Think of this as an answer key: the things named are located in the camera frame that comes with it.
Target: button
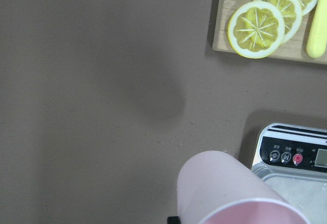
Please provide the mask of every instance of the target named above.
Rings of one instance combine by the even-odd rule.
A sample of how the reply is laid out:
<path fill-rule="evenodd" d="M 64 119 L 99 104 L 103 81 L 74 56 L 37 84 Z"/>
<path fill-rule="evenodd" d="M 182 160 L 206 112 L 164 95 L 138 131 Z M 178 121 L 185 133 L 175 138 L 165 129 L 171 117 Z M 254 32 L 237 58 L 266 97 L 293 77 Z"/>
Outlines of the button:
<path fill-rule="evenodd" d="M 298 165 L 299 163 L 301 163 L 303 160 L 303 156 L 301 154 L 296 154 L 293 156 L 293 163 L 294 165 Z"/>
<path fill-rule="evenodd" d="M 269 160 L 271 162 L 277 162 L 280 156 L 281 156 L 281 154 L 279 151 L 277 151 L 277 150 L 271 151 L 269 154 Z"/>
<path fill-rule="evenodd" d="M 289 152 L 283 153 L 281 156 L 282 163 L 287 164 L 292 159 L 292 155 Z"/>

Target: red button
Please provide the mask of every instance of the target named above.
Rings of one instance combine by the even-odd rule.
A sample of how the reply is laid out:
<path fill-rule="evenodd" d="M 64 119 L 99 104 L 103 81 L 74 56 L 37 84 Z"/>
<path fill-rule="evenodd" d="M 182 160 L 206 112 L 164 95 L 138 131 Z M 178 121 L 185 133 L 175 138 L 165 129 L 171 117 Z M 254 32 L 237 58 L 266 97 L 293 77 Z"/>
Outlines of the red button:
<path fill-rule="evenodd" d="M 293 156 L 293 163 L 295 165 L 298 165 L 299 163 L 301 163 L 303 160 L 303 156 L 301 154 L 296 154 Z"/>

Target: black control panel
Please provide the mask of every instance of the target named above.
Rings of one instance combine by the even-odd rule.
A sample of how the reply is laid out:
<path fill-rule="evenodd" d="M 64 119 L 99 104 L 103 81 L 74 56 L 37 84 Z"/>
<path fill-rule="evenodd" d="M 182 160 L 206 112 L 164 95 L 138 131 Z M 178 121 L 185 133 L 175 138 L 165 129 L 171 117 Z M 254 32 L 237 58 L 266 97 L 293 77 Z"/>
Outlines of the black control panel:
<path fill-rule="evenodd" d="M 325 159 L 321 160 L 320 156 L 322 154 L 325 155 L 326 152 L 327 145 L 265 136 L 262 138 L 260 147 L 260 157 L 268 165 L 319 172 L 327 172 L 327 162 L 325 164 Z"/>

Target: yellow handle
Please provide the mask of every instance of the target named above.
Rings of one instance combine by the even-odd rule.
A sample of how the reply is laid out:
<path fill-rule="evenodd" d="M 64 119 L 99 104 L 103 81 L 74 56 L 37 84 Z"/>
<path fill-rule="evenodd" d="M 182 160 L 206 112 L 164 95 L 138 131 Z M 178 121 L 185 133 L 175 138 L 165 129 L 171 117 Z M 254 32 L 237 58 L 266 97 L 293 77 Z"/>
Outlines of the yellow handle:
<path fill-rule="evenodd" d="M 321 57 L 327 46 L 327 0 L 318 0 L 316 12 L 313 17 L 307 53 L 312 58 Z"/>

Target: plastic cup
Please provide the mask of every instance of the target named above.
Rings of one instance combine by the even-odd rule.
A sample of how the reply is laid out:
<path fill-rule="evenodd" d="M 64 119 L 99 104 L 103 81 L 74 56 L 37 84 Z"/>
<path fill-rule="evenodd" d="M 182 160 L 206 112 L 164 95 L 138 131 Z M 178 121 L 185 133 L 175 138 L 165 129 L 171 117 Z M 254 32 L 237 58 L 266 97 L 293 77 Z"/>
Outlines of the plastic cup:
<path fill-rule="evenodd" d="M 310 224 L 248 168 L 219 151 L 185 163 L 177 205 L 181 224 Z"/>

